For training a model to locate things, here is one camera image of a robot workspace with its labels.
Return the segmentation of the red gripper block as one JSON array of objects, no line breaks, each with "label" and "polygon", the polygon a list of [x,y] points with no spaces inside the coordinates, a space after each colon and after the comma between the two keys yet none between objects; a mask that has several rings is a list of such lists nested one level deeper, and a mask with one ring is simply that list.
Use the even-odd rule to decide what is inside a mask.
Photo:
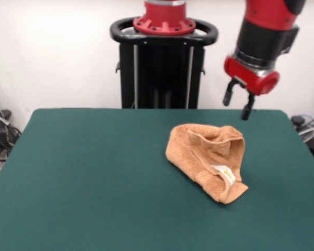
[{"label": "red gripper block", "polygon": [[226,57],[224,69],[231,77],[223,105],[230,105],[233,88],[239,85],[249,91],[248,103],[244,106],[241,119],[248,120],[255,103],[254,95],[268,94],[278,83],[280,75],[275,70],[277,56],[251,55],[248,53],[234,53]]}]

